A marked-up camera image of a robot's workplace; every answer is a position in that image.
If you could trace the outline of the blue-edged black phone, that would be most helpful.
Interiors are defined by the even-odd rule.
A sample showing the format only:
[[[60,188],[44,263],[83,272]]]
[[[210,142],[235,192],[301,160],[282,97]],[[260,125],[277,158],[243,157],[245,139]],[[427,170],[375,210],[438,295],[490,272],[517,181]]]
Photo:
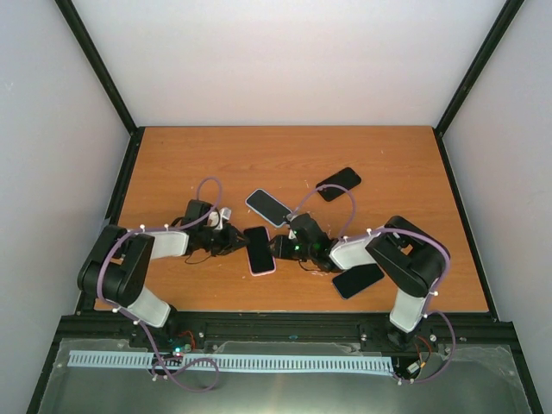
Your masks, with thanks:
[[[378,283],[385,277],[377,264],[365,264],[351,267],[332,279],[332,284],[341,296],[347,300]]]

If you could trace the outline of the black phone case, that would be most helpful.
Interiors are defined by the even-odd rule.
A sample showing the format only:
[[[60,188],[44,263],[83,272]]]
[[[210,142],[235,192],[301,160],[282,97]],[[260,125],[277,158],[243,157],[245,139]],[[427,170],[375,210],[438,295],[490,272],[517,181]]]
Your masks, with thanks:
[[[317,184],[317,192],[326,202],[331,202],[361,183],[361,176],[347,166]]]

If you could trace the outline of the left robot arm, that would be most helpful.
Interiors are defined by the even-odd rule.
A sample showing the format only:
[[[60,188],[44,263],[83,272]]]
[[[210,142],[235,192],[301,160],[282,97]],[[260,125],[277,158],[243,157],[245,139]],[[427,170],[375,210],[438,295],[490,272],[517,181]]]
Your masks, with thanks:
[[[146,288],[152,260],[183,257],[203,250],[222,256],[245,248],[248,238],[230,222],[231,209],[192,199],[185,214],[158,229],[129,230],[105,227],[79,271],[78,288],[130,316],[135,324],[150,326],[150,338],[161,347],[172,346],[179,325],[169,317],[173,307]]]

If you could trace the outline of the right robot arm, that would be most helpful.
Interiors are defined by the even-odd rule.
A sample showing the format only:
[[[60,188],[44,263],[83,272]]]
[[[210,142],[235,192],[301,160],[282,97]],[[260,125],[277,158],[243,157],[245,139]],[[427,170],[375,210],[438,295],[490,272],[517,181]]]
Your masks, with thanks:
[[[412,333],[426,315],[430,297],[448,274],[451,255],[439,241],[401,216],[391,217],[365,235],[331,239],[307,213],[288,222],[287,235],[269,243],[276,259],[311,262],[333,273],[342,298],[352,298],[388,276],[397,287],[389,320],[394,329]]]

